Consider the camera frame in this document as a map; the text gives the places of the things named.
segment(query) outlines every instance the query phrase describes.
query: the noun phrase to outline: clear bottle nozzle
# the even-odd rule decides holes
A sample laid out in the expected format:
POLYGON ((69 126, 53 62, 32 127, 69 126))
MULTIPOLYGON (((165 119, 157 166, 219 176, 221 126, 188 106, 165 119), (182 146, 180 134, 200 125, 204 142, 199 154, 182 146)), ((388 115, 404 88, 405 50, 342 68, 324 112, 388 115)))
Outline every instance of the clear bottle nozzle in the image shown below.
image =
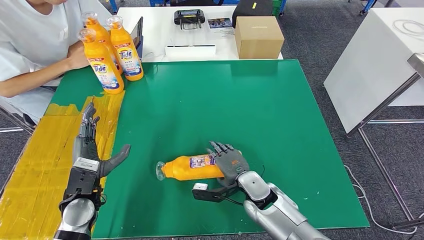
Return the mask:
POLYGON ((117 15, 113 15, 106 20, 106 24, 109 26, 110 29, 122 28, 123 22, 124 22, 124 19, 117 15))
POLYGON ((81 15, 81 19, 86 26, 95 25, 95 24, 99 23, 97 13, 95 13, 93 11, 84 12, 81 15))
POLYGON ((164 173, 164 171, 162 170, 164 166, 165 166, 165 163, 164 163, 164 162, 161 162, 161 161, 159 161, 159 162, 156 164, 156 178, 157 178, 159 181, 162 181, 163 179, 165 179, 165 178, 166 178, 165 173, 164 173))
POLYGON ((96 31, 90 28, 84 28, 78 33, 78 39, 83 43, 92 43, 96 41, 96 31))

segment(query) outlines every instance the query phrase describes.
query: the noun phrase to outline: robotic hand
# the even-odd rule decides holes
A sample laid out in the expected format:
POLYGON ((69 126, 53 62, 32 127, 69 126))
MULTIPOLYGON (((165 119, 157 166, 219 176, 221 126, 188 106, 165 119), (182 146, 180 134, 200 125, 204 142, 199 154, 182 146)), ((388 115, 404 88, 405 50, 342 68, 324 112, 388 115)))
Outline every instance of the robotic hand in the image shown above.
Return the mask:
POLYGON ((299 212, 299 207, 272 183, 265 183, 259 174, 249 170, 245 158, 229 144, 211 141, 214 151, 207 149, 224 175, 218 179, 224 188, 207 191, 193 189, 194 198, 221 202, 228 200, 235 186, 246 195, 244 209, 250 218, 276 240, 330 240, 299 212))
POLYGON ((96 126, 100 117, 93 119, 96 109, 91 102, 82 114, 79 134, 72 153, 69 180, 59 204, 62 221, 54 235, 55 240, 90 240, 102 201, 100 179, 106 177, 130 153, 126 144, 120 152, 107 161, 100 161, 96 145, 96 126))

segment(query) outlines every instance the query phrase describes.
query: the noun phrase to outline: orange bottle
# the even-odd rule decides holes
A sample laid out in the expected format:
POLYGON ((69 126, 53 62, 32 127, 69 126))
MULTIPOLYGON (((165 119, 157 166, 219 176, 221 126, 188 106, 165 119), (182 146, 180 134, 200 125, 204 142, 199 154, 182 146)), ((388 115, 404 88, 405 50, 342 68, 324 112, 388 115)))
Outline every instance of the orange bottle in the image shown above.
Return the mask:
POLYGON ((99 23, 97 13, 93 11, 84 12, 81 18, 87 28, 93 29, 95 31, 95 36, 97 40, 101 44, 104 44, 106 46, 107 50, 110 53, 110 57, 112 58, 113 62, 116 65, 116 68, 118 69, 119 74, 121 75, 123 73, 123 69, 118 61, 117 52, 115 51, 115 48, 111 43, 111 35, 109 34, 108 30, 106 30, 99 23))
POLYGON ((160 181, 164 178, 174 178, 180 181, 196 179, 223 178, 221 170, 215 165, 209 154, 197 156, 180 156, 175 160, 156 165, 156 177, 160 181))
POLYGON ((78 34, 84 43, 84 53, 104 91, 119 94, 124 90, 124 81, 105 45, 96 40, 96 32, 84 28, 78 34))
POLYGON ((120 16, 111 16, 106 23, 110 27, 110 41, 115 47, 117 58, 123 69, 123 74, 130 81, 143 78, 144 71, 136 45, 131 35, 124 29, 123 19, 120 16))

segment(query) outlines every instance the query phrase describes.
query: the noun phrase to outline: black bag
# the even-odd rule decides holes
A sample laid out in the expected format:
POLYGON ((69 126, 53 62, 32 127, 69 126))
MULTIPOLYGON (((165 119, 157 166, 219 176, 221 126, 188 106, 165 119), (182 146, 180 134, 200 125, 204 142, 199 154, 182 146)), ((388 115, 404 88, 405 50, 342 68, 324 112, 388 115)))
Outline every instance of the black bag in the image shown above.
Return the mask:
POLYGON ((236 28, 238 16, 271 16, 273 0, 240 0, 232 14, 232 27, 236 28))

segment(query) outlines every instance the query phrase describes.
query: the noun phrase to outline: green table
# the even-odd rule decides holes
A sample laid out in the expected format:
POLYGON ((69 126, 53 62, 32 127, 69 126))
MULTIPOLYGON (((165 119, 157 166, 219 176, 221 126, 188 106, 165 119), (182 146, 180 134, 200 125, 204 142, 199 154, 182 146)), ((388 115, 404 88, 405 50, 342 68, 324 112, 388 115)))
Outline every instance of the green table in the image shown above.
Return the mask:
MULTIPOLYGON (((263 232, 241 206, 193 198, 195 182, 213 188, 215 179, 156 179, 158 161, 203 154, 210 140, 241 150, 258 173, 264 166, 265 181, 291 197, 314 227, 369 226, 297 60, 143 67, 145 77, 127 83, 114 144, 114 153, 123 144, 131 153, 107 178, 94 238, 263 232)), ((101 91, 85 68, 65 75, 52 102, 81 109, 101 91)))

